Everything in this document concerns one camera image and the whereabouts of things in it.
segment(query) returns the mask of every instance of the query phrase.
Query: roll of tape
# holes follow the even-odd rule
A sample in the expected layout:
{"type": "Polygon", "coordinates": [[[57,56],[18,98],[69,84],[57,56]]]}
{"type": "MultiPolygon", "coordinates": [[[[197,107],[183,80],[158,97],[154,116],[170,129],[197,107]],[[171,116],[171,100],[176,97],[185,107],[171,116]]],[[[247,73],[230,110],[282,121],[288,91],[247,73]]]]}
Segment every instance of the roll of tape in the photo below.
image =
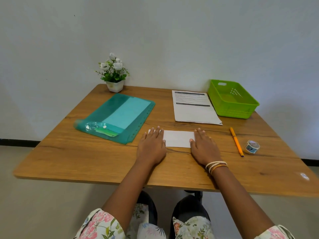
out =
{"type": "Polygon", "coordinates": [[[260,148],[260,145],[255,141],[249,140],[245,147],[248,152],[254,154],[260,148]]]}

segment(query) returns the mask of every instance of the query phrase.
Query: potted plant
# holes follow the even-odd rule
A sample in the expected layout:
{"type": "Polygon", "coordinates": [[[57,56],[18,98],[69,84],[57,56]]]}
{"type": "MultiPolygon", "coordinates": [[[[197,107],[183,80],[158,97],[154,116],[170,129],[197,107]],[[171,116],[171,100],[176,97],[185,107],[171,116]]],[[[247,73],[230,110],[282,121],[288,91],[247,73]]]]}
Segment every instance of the potted plant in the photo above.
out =
{"type": "Polygon", "coordinates": [[[105,63],[99,63],[102,72],[95,71],[101,75],[101,80],[106,82],[108,89],[112,92],[120,92],[123,89],[126,76],[130,76],[127,69],[124,68],[122,60],[117,58],[114,53],[110,53],[109,60],[105,63]]]}

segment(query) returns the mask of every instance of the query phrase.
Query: hand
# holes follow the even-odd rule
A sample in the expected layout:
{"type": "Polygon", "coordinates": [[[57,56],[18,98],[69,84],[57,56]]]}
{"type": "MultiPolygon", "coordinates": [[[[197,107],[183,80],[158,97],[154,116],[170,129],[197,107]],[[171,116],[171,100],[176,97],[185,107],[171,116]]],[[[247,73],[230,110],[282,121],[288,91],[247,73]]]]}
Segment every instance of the hand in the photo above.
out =
{"type": "Polygon", "coordinates": [[[165,140],[163,140],[164,130],[152,128],[150,132],[144,133],[138,143],[136,162],[146,163],[152,167],[159,164],[166,155],[165,140]]]}
{"type": "Polygon", "coordinates": [[[194,131],[195,141],[190,139],[190,147],[196,161],[206,166],[210,162],[221,161],[220,151],[215,141],[200,128],[194,131]]]}

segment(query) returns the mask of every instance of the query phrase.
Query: teal plastic folder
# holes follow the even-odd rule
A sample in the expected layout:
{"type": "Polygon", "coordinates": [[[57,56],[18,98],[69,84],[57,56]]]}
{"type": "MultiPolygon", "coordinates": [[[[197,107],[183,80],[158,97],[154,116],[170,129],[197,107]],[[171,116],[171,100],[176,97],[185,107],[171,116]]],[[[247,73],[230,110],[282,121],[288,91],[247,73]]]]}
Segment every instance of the teal plastic folder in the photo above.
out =
{"type": "Polygon", "coordinates": [[[77,130],[114,142],[132,142],[155,102],[115,94],[84,120],[77,120],[77,130]]]}

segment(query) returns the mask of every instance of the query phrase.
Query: floor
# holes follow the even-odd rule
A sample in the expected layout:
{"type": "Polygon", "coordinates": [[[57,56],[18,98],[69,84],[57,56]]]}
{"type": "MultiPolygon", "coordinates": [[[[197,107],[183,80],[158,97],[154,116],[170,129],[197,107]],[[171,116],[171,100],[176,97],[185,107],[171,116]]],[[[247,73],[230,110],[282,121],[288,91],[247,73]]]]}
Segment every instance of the floor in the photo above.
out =
{"type": "MultiPolygon", "coordinates": [[[[100,207],[116,186],[16,179],[13,169],[32,148],[0,146],[1,238],[72,238],[87,214],[100,207]]],[[[311,168],[319,176],[319,168],[311,168]]],[[[146,189],[154,199],[159,226],[169,232],[175,204],[185,191],[146,189]]],[[[253,196],[276,224],[296,238],[319,235],[319,198],[253,196]]],[[[203,205],[217,239],[241,238],[220,193],[204,192],[203,205]]]]}

